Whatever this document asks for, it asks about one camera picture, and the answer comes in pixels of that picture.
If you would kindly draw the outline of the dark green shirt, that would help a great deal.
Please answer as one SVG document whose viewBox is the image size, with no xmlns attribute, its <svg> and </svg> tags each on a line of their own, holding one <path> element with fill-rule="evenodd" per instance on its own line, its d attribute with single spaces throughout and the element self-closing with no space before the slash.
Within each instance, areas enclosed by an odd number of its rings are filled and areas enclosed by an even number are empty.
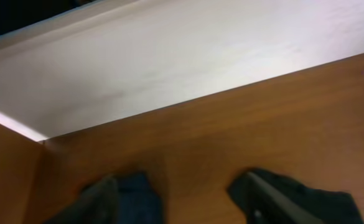
<svg viewBox="0 0 364 224">
<path fill-rule="evenodd" d="M 297 224 L 272 203 L 271 199 L 248 177 L 249 172 L 260 176 L 324 223 L 364 224 L 350 194 L 313 189 L 288 176 L 260 168 L 241 173 L 227 188 L 229 197 L 243 212 L 247 223 Z"/>
</svg>

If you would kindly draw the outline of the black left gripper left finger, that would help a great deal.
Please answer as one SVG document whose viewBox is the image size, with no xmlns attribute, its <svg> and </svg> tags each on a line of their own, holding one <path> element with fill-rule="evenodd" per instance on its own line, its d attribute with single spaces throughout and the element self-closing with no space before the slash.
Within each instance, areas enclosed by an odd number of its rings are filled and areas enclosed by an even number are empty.
<svg viewBox="0 0 364 224">
<path fill-rule="evenodd" d="M 84 189 L 76 201 L 45 224 L 113 224 L 118 210 L 118 183 L 107 176 Z"/>
</svg>

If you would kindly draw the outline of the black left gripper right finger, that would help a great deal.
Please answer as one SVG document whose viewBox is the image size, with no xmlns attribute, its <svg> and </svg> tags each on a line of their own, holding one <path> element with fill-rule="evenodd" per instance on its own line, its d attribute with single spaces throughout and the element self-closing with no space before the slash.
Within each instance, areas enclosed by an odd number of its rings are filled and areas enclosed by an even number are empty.
<svg viewBox="0 0 364 224">
<path fill-rule="evenodd" d="M 324 224 L 324 222 L 298 206 L 279 190 L 266 182 L 253 172 L 248 173 L 248 177 L 267 195 L 273 204 L 280 208 L 288 218 L 297 224 Z"/>
</svg>

